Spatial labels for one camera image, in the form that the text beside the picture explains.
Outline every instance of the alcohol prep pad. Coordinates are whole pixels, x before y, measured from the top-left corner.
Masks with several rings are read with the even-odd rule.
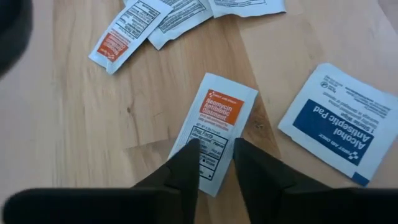
[[[356,183],[367,185],[398,134],[398,98],[324,63],[278,128]]]

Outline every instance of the wood grain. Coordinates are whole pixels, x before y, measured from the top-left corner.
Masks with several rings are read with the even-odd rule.
[[[285,3],[285,14],[210,19],[160,51],[145,42],[111,77],[88,54],[122,1],[34,0],[29,49],[0,82],[0,200],[28,187],[134,185],[165,161],[205,72],[259,90],[246,139],[330,186],[352,186],[277,124],[322,62],[398,95],[396,2]],[[396,141],[370,186],[398,187],[397,159]],[[197,211],[197,223],[248,222],[233,164]]]

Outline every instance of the black object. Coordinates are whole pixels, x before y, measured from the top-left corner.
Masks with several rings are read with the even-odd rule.
[[[32,26],[31,0],[0,0],[0,77],[24,53]]]
[[[11,223],[193,223],[199,140],[131,189],[36,189],[11,197]],[[397,190],[331,189],[244,139],[236,174],[251,223],[398,223]]]

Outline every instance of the blue label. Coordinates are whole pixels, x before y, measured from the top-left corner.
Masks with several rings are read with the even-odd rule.
[[[355,165],[374,138],[312,100],[306,102],[293,126]]]

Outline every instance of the white packet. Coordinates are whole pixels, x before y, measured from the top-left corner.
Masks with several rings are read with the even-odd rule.
[[[199,189],[216,196],[258,91],[206,73],[169,159],[189,140],[200,139]]]
[[[88,56],[112,75],[172,11],[160,0],[131,0]]]
[[[208,0],[162,1],[172,6],[174,10],[148,37],[157,50],[160,50],[167,41],[176,39],[213,16]]]
[[[240,17],[286,12],[284,0],[209,0],[214,18],[235,14]]]
[[[367,185],[398,133],[398,98],[324,63],[312,73],[278,128]]]

